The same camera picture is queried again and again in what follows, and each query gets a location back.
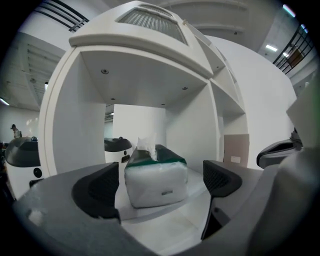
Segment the short black balcony railing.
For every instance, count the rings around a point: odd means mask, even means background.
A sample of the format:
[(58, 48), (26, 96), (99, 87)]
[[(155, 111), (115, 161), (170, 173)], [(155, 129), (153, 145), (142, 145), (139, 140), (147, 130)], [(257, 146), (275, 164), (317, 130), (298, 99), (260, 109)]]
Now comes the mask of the short black balcony railing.
[(308, 29), (300, 24), (273, 64), (287, 75), (313, 50), (314, 43)]

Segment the white shelf cabinet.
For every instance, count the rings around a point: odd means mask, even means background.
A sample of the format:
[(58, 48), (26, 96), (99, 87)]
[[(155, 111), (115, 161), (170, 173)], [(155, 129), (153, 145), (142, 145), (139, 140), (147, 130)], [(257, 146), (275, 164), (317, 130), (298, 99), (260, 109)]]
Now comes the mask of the white shelf cabinet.
[(249, 134), (240, 86), (223, 48), (177, 14), (132, 1), (69, 38), (38, 123), (45, 177), (103, 164), (107, 104), (131, 142), (157, 134), (193, 170), (223, 161), (224, 135)]

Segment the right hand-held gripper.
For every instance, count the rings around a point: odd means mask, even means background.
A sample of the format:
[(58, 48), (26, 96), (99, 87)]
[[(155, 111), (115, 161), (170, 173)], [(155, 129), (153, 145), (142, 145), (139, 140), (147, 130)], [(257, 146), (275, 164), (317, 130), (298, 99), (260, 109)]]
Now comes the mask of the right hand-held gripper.
[(256, 157), (256, 164), (262, 169), (267, 166), (280, 164), (289, 155), (303, 148), (301, 138), (294, 128), (290, 139), (275, 142), (264, 148)]

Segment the green and white tissues pack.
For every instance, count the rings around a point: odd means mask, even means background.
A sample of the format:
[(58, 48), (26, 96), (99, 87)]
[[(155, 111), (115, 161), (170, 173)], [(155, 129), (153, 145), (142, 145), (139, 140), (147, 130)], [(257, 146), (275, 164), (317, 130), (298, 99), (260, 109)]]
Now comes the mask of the green and white tissues pack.
[(139, 137), (124, 168), (124, 181), (130, 204), (136, 209), (175, 204), (188, 196), (187, 162), (156, 144), (155, 135)]

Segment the long black balcony railing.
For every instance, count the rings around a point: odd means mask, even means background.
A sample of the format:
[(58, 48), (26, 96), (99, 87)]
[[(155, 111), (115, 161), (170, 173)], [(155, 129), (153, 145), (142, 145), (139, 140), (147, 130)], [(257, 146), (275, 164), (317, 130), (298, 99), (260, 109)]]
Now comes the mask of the long black balcony railing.
[(43, 0), (34, 11), (58, 22), (72, 33), (75, 33), (90, 21), (61, 0)]

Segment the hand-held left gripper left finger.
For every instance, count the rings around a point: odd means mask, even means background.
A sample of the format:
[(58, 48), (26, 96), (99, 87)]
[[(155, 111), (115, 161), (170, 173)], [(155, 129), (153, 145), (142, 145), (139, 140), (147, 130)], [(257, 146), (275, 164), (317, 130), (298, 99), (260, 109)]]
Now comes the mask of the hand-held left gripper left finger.
[(117, 162), (53, 175), (13, 204), (33, 239), (53, 256), (155, 256), (121, 226)]

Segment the person's grey shirt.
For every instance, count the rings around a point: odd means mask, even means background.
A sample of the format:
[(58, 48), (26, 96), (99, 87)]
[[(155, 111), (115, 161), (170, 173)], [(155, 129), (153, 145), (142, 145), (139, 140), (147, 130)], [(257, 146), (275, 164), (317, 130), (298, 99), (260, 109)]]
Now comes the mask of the person's grey shirt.
[(247, 256), (320, 256), (320, 70), (287, 114), (303, 148), (278, 166)]

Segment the beige cardboard box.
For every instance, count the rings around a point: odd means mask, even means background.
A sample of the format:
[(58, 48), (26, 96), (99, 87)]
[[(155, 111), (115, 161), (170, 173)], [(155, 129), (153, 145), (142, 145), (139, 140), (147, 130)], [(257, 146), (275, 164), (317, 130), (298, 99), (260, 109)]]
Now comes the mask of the beige cardboard box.
[(224, 163), (248, 166), (250, 136), (249, 134), (226, 134), (224, 135)]

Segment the white robot with black hood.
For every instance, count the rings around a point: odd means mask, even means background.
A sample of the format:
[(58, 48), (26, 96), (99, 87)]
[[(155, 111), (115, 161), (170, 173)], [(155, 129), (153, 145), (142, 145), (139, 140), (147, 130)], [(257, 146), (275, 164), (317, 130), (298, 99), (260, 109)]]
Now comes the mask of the white robot with black hood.
[(106, 163), (118, 162), (126, 164), (131, 158), (133, 147), (131, 142), (123, 137), (104, 138), (104, 155)]
[(5, 150), (5, 164), (16, 200), (45, 178), (40, 163), (38, 139), (35, 136), (13, 139)]

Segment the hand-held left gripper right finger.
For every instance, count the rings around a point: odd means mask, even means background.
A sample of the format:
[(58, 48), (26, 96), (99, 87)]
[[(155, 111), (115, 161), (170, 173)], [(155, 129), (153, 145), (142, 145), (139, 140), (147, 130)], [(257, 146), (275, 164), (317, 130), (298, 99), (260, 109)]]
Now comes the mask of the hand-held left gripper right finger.
[(203, 181), (210, 205), (200, 241), (173, 256), (249, 256), (251, 236), (265, 208), (263, 171), (205, 160)]

